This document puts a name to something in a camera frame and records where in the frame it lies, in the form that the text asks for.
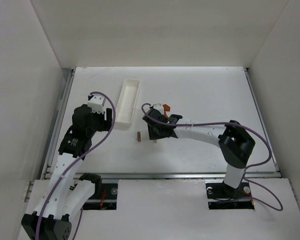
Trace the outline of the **white plastic tray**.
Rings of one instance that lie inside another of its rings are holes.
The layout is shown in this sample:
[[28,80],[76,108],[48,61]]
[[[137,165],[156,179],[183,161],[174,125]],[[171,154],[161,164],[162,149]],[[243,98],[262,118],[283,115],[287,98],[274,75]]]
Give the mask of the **white plastic tray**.
[[116,106],[115,129],[130,128],[134,119],[141,81],[126,78]]

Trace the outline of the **dark walnut wood block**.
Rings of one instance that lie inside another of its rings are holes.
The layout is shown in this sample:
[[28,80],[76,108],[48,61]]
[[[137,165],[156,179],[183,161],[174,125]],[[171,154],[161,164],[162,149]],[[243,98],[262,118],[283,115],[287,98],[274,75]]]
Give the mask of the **dark walnut wood block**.
[[142,139],[141,139],[141,132],[140,131],[137,132],[137,141],[139,143],[142,141]]

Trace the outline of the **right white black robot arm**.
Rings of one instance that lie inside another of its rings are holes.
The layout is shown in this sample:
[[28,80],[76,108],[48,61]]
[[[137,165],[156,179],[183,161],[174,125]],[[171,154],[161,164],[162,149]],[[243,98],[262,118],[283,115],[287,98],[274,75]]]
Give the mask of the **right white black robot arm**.
[[227,163],[223,183],[232,189],[240,186],[256,142],[245,129],[238,127],[237,121],[221,126],[198,126],[197,122],[181,115],[167,117],[154,107],[142,119],[147,123],[150,140],[191,139],[220,148]]

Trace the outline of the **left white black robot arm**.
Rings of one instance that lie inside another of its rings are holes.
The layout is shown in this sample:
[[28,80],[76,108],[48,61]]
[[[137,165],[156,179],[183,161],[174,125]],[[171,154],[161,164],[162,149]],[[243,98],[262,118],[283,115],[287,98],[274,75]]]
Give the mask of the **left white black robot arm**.
[[83,104],[74,109],[48,187],[33,212],[24,214],[21,220],[31,240],[67,240],[72,235],[74,217],[102,189],[102,179],[94,173],[84,173],[71,189],[74,177],[86,155],[94,149],[95,133],[112,131],[113,117],[113,110],[100,104]]

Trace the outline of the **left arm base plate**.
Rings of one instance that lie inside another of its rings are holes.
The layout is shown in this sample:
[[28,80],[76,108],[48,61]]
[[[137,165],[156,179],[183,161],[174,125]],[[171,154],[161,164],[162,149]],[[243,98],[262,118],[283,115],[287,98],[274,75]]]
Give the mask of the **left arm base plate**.
[[100,192],[94,193],[83,205],[83,210],[116,210],[118,182],[103,183]]

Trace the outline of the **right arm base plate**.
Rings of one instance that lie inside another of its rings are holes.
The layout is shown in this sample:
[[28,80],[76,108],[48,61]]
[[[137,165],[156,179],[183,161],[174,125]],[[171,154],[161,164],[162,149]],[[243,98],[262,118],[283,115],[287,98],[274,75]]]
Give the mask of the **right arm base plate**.
[[238,188],[232,188],[223,182],[206,182],[205,187],[210,210],[255,209],[248,182],[241,182]]

